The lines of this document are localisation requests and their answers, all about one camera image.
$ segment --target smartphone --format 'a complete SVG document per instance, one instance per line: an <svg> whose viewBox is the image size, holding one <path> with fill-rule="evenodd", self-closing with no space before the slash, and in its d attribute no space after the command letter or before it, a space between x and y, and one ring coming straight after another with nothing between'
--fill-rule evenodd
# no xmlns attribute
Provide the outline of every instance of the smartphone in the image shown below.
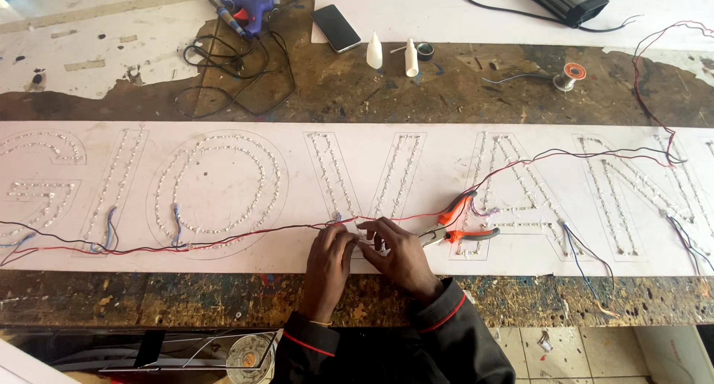
<svg viewBox="0 0 714 384"><path fill-rule="evenodd" d="M335 5L315 10L312 12L312 18L337 53L354 48L362 42Z"/></svg>

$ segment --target wooden workbench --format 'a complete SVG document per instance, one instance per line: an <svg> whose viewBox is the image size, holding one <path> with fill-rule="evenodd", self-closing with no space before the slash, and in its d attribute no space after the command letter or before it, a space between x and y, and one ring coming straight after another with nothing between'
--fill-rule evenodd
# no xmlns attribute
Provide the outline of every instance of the wooden workbench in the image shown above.
<svg viewBox="0 0 714 384"><path fill-rule="evenodd" d="M400 46L383 45L385 65L364 62L366 44L336 55L310 43L313 0L274 15L271 28L285 39L296 93L279 109L252 116L231 106L206 120L319 123L555 123L650 125L632 95L631 57L600 48L534 45L437 44L421 74L406 78ZM224 24L211 21L196 35L218 33L240 45ZM271 64L282 58L266 41ZM219 46L215 51L224 51ZM246 60L248 67L260 58ZM482 81L516 72L550 74L578 62L588 77L569 93L548 80ZM702 67L714 65L703 59ZM640 89L667 125L714 128L714 87L670 65L643 59ZM188 120L174 110L185 88L216 85L228 92L247 84L210 69L187 79L136 86L118 80L102 100L63 93L0 95L2 120ZM290 90L286 73L265 76L240 96L263 109ZM206 113L222 107L215 91L195 90L183 109ZM714 323L712 284L706 278L617 278L605 319L582 278L460 276L490 326L659 325ZM302 296L299 274L190 274L42 272L0 270L0 324L25 327L275 327L285 323ZM594 278L599 293L611 282ZM407 297L381 275L352 275L335 311L337 326L404 325Z"/></svg>

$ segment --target white floor tile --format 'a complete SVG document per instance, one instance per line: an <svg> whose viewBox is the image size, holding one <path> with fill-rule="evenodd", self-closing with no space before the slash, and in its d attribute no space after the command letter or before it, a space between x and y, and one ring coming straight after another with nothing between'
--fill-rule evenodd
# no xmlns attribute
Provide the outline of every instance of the white floor tile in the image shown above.
<svg viewBox="0 0 714 384"><path fill-rule="evenodd" d="M594 378L593 384L647 384L645 377L600 377Z"/></svg>
<svg viewBox="0 0 714 384"><path fill-rule="evenodd" d="M520 330L517 327L489 328L488 330L505 353L505 357L513 365L515 377L528 378L528 368L525 366Z"/></svg>
<svg viewBox="0 0 714 384"><path fill-rule="evenodd" d="M533 378L531 384L593 384L592 378Z"/></svg>
<svg viewBox="0 0 714 384"><path fill-rule="evenodd" d="M546 352L538 344L544 330L549 333L552 352ZM577 328L522 328L521 340L531 379L591 377Z"/></svg>
<svg viewBox="0 0 714 384"><path fill-rule="evenodd" d="M649 375L631 327L582 327L593 377Z"/></svg>

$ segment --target person's left hand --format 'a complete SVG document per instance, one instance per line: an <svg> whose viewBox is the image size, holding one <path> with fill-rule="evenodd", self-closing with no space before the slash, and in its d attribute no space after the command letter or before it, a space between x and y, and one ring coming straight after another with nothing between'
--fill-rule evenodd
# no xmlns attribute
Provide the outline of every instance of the person's left hand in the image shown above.
<svg viewBox="0 0 714 384"><path fill-rule="evenodd" d="M358 239L358 235L347 232L344 224L320 230L308 257L300 315L319 323L330 321L345 288L352 250Z"/></svg>

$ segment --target orange-handled pliers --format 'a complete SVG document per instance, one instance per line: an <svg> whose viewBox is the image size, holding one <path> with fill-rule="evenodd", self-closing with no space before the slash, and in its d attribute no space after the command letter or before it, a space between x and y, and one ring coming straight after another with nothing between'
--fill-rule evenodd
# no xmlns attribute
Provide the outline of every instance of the orange-handled pliers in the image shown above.
<svg viewBox="0 0 714 384"><path fill-rule="evenodd" d="M476 195L476 190L462 193L449 204L443 213L438 216L438 224L429 227L419 237L427 236L424 247L447 240L449 243L458 241L485 241L501 233L501 230L494 228L483 232L465 232L462 230L446 230L450 224L469 206L469 202Z"/></svg>

